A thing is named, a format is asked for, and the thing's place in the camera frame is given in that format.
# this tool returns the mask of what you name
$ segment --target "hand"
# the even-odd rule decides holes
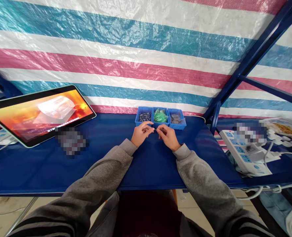
[[[166,124],[161,124],[156,131],[159,134],[159,139],[162,139],[165,145],[172,151],[176,151],[181,147],[174,129],[168,127]]]
[[[151,121],[142,122],[141,125],[134,128],[134,133],[131,142],[139,148],[139,146],[145,141],[149,134],[154,132],[154,128],[148,126],[148,124],[154,124]]]

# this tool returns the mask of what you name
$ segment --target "white power strip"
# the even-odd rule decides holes
[[[14,140],[12,135],[8,133],[5,129],[0,130],[0,145],[14,144],[17,143],[17,140]]]
[[[254,162],[248,157],[248,152],[245,149],[246,143],[235,142],[234,131],[222,130],[219,134],[244,174],[250,176],[265,176],[272,174],[262,162]]]

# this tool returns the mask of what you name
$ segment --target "blue table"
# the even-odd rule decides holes
[[[232,130],[234,124],[238,122],[252,123],[258,122],[258,119],[219,118],[216,130],[217,132],[222,130]],[[292,152],[292,147],[274,145],[271,150],[278,152]],[[244,180],[245,183],[248,186],[292,183],[292,154],[283,154],[280,160],[269,162],[267,165],[270,171],[273,173],[272,175],[247,178]]]
[[[135,115],[98,114],[81,124],[89,147],[75,159],[67,158],[55,138],[30,149],[19,143],[8,146],[0,151],[0,195],[60,196],[112,147],[132,137],[134,120]],[[246,187],[201,118],[187,118],[187,127],[176,135],[230,187]],[[175,156],[156,132],[133,157],[118,190],[185,188]]]

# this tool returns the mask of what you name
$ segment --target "tablet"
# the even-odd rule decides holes
[[[74,85],[0,100],[0,126],[27,148],[96,116]]]

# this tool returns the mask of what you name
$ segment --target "gray sleeve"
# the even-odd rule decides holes
[[[91,215],[115,192],[136,150],[128,139],[113,147],[61,198],[33,211],[10,236],[85,236]]]
[[[182,144],[174,154],[179,174],[215,236],[272,236],[252,212],[243,209],[230,188],[194,151]]]

